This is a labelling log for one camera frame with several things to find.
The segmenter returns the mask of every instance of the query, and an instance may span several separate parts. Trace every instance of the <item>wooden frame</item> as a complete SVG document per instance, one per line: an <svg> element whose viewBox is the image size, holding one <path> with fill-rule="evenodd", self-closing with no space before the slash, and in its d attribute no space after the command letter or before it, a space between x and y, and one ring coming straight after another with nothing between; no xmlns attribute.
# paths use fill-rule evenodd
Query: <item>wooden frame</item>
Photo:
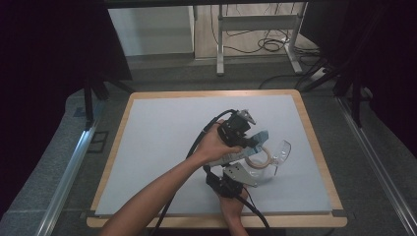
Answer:
<svg viewBox="0 0 417 236"><path fill-rule="evenodd" d="M124 112L119 130L113 143L113 147L109 154L105 169L103 171L101 181L98 185L97 192L92 202L91 211L95 211L107 180L110 176L111 168L116 157L119 144L129 118L130 109L135 99L150 99L150 98L173 98L173 97L205 97L205 96L256 96L256 95L281 95L289 94L293 97L294 103L297 107L300 119L303 123L307 138L312 148L315 160L322 175L325 187L328 191L330 205L332 212L328 214L292 214L292 215L268 215L266 219L270 227L275 228L293 228L293 227L343 227L347 224L346 215L340 215L344 212L341 205L340 198L334 187L328 166L320 148L316 134L313 130L312 124L307 114L300 93L295 89L271 89L271 90L205 90L205 91L158 91L158 92L135 92L128 101L126 110ZM154 227L158 218L155 218L149 227ZM107 218L88 217L87 224L89 227L102 227L107 221ZM263 223L257 216L242 216L242 223L248 228L262 228ZM162 221L161 227L167 228L226 228L222 216L171 216L165 217Z"/></svg>

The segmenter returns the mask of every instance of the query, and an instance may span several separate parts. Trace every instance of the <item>gray floor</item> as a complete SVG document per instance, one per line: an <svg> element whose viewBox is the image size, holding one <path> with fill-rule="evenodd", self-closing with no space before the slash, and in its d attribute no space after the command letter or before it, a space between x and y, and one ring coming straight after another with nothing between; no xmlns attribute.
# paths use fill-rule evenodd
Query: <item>gray floor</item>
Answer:
<svg viewBox="0 0 417 236"><path fill-rule="evenodd" d="M215 75L212 60L189 58L170 61L154 59L144 62L132 59L134 80L126 84L137 91L256 89L272 76L292 74L286 57L226 60L225 76ZM296 78L273 80L264 89L292 89ZM406 235L394 208L376 178L368 160L346 123L342 110L331 94L330 81L303 93L303 100L324 152L330 174L349 216L346 227L331 235ZM53 235L94 235L88 228L86 213L91 205L104 164L129 94L108 85L110 98L96 129L108 134L103 151L91 145L56 223ZM33 235L48 207L56 186L73 153L85 125L83 93L67 100L66 113L42 160L31 174L10 209L0 222L0 235ZM379 121L367 103L362 103L362 122L376 152L381 156L394 183L417 210L417 161L404 145ZM325 235L328 229L288 229L287 235Z"/></svg>

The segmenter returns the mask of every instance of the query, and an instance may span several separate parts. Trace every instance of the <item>wall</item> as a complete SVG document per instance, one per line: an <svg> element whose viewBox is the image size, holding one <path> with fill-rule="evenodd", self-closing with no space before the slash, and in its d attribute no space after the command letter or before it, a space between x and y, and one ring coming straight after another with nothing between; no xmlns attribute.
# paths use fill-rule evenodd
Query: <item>wall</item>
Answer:
<svg viewBox="0 0 417 236"><path fill-rule="evenodd" d="M126 56L194 51L192 7L110 9L109 13Z"/></svg>

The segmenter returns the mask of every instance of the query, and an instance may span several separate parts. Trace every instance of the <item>table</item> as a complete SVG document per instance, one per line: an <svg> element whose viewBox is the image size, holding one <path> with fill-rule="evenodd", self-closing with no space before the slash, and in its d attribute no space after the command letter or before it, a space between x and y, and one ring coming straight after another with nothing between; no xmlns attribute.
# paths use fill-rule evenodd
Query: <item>table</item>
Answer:
<svg viewBox="0 0 417 236"><path fill-rule="evenodd" d="M205 97L205 96L261 96L261 95L291 95L297 107L300 119L305 129L308 142L312 148L314 158L320 170L320 174L324 181L332 211L327 214L297 214L297 215L268 215L266 219L271 227L288 228L288 227L343 227L347 223L347 217L344 214L343 207L338 197L337 191L328 172L328 167L318 140L314 133L312 124L309 120L307 111L298 91L293 89L272 89L272 90L217 90L217 91L167 91L167 92L136 92L133 93L127 104L124 116L122 118L115 142L109 155L106 167L98 186L95 198L91 205L91 210L95 211L98 206L99 199L103 193L104 187L109 178L112 165L114 163L117 150L126 126L129 112L135 99L153 99L153 98L174 98L174 97ZM107 219L99 217L88 217L87 223L90 227L101 227ZM149 227L154 227L157 218L153 220ZM242 223L245 227L260 228L264 227L256 216L242 216ZM166 217L161 227L169 228L225 228L221 215L205 215L205 216L175 216Z"/></svg>

